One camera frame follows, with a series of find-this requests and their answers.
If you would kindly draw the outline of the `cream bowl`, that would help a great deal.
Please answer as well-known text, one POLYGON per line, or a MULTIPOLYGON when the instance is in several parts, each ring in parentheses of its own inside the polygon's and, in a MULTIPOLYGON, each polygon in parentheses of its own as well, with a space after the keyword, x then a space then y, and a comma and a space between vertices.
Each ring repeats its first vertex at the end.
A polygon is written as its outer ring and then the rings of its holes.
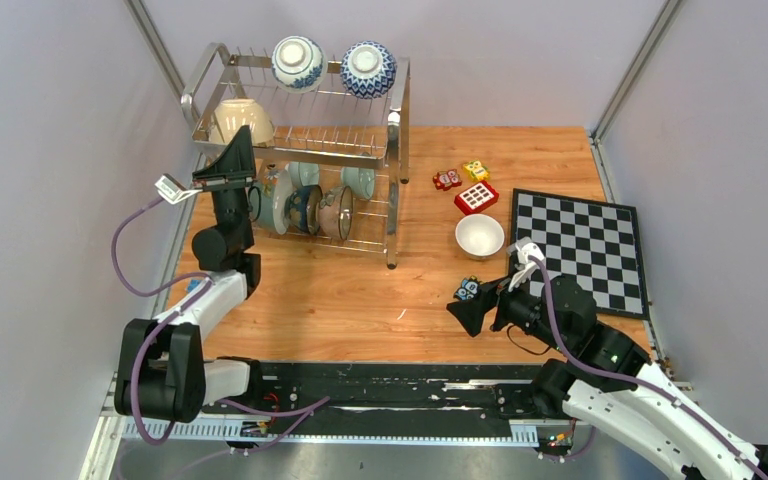
POLYGON ((217 106, 211 116, 209 141, 227 145, 244 126, 249 127, 254 146, 275 145, 271 117, 259 103, 249 98, 226 99, 217 106))
POLYGON ((498 253, 506 242, 502 225, 485 214, 471 214, 456 225, 455 240, 459 248, 472 259, 484 260, 498 253))

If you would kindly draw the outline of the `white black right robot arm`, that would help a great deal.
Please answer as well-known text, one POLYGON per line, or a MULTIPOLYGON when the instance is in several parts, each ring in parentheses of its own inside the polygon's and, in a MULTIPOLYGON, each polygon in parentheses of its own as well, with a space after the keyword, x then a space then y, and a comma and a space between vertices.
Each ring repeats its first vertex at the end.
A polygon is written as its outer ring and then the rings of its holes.
POLYGON ((446 308, 471 336, 494 310, 492 330, 517 327, 564 354, 533 380, 537 413, 583 420, 670 479, 768 479, 768 445, 741 439, 692 402, 635 341, 598 320, 573 277, 553 278, 538 296, 508 283, 483 283, 446 308))

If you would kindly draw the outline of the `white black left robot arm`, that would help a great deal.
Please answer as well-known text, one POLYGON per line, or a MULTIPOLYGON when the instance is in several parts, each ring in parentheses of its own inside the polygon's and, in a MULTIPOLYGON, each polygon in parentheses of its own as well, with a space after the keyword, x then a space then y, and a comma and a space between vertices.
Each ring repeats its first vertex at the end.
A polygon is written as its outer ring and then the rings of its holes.
POLYGON ((198 231, 192 252, 198 261, 191 278, 197 287, 152 319, 134 319, 123 330, 114 407, 135 422, 193 421, 207 404, 228 397, 243 413, 258 411, 266 400, 264 383, 250 376, 256 363, 237 357, 208 360, 204 338, 257 288, 261 257, 255 244, 248 191, 256 176, 250 127, 237 130, 220 155, 192 175, 183 187, 162 176, 156 196, 141 213, 210 194, 215 223, 198 231))

